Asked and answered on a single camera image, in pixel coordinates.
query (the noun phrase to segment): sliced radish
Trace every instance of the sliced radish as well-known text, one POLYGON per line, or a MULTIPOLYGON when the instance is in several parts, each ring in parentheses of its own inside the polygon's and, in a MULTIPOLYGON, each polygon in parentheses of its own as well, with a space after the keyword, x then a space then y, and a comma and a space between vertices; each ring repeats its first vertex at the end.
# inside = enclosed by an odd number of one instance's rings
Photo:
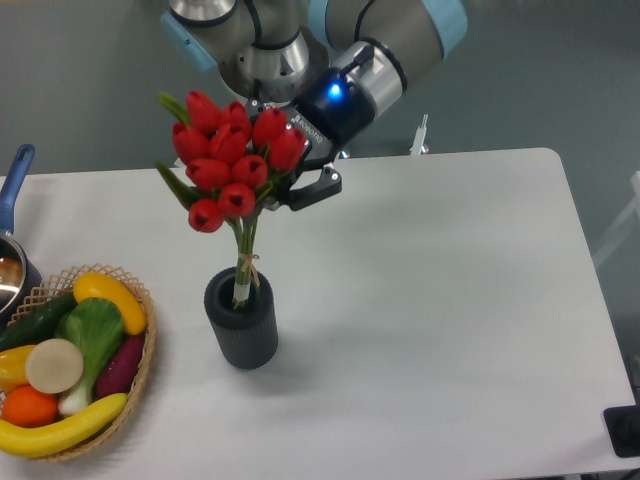
POLYGON ((25 373, 33 388, 42 393, 61 393, 82 376, 82 353, 73 343, 52 338, 36 345, 27 357, 25 373))

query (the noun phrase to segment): flower stem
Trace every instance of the flower stem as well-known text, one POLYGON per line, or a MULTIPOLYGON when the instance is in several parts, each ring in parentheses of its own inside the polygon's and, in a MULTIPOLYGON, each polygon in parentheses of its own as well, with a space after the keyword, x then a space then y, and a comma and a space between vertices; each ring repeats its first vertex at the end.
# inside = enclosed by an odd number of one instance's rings
POLYGON ((236 237, 236 244, 240 245, 240 230, 242 230, 242 227, 240 227, 238 220, 227 218, 225 219, 225 222, 227 222, 227 225, 229 225, 231 227, 231 230, 233 230, 233 235, 234 237, 236 237))
POLYGON ((253 260, 253 242, 256 235, 258 219, 242 219, 236 222, 236 242, 238 244, 238 263, 236 266, 236 280, 233 293, 233 309, 240 310, 249 303, 249 289, 251 288, 251 278, 253 269, 250 262, 253 260))

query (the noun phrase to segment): pot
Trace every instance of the pot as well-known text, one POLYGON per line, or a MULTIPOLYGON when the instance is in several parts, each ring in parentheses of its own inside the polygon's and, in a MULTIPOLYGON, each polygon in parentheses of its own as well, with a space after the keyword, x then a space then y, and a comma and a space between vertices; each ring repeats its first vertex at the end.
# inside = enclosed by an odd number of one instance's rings
POLYGON ((258 273, 260 288, 252 282, 248 307, 234 311, 235 273, 232 267, 213 277, 205 290, 204 307, 224 358, 234 367, 253 370, 271 360, 278 348, 273 290, 258 273))
POLYGON ((13 238, 14 207, 22 182, 35 155, 33 145, 22 145, 0 190, 0 332, 11 315, 42 277, 13 238))

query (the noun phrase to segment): blue pot handle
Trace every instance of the blue pot handle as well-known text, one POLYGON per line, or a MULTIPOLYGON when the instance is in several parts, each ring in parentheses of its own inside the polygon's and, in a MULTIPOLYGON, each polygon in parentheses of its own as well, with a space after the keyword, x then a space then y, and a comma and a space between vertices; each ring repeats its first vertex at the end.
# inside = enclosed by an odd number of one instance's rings
POLYGON ((27 176, 31 160, 36 153, 33 145, 22 145, 11 164, 7 178, 0 190, 0 233, 13 233, 13 211, 22 187, 24 177, 27 176))

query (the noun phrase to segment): tulip bouquet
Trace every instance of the tulip bouquet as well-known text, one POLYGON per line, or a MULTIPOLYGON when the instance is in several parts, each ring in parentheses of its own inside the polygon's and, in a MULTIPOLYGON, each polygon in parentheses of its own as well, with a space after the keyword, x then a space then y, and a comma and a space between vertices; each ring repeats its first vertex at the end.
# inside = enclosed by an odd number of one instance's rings
POLYGON ((237 100, 221 109, 200 91, 187 95, 186 107, 166 93, 158 100, 178 120, 173 145, 194 186, 163 164, 156 168, 189 211, 194 230, 211 233, 224 223, 233 230, 238 246, 233 308, 242 309, 252 277, 260 286, 253 264, 258 216, 268 197, 278 198, 307 139, 279 108, 267 108, 252 120, 237 100))

